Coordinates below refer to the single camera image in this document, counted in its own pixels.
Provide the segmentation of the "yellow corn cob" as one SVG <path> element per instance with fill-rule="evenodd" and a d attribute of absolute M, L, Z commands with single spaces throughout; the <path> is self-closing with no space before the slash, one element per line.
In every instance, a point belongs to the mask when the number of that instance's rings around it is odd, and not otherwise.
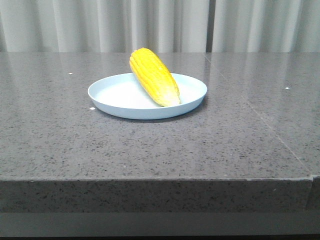
<path fill-rule="evenodd" d="M 131 53 L 129 65 L 139 83 L 154 102 L 162 107 L 181 103 L 179 87 L 167 66 L 150 49 Z"/>

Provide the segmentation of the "light blue round plate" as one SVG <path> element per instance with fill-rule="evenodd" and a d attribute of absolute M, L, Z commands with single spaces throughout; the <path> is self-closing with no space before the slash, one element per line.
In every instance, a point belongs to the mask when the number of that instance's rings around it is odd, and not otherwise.
<path fill-rule="evenodd" d="M 133 120 L 160 120 L 188 113 L 203 101 L 207 86 L 200 80 L 173 73 L 181 104 L 171 107 L 158 105 L 140 85 L 133 73 L 123 73 L 100 79 L 88 88 L 94 105 L 112 116 Z"/>

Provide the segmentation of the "grey pleated curtain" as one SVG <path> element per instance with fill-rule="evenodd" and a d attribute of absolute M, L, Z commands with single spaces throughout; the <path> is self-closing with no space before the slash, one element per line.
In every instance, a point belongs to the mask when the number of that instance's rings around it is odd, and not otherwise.
<path fill-rule="evenodd" d="M 317 0 L 3 0 L 2 52 L 318 52 Z"/>

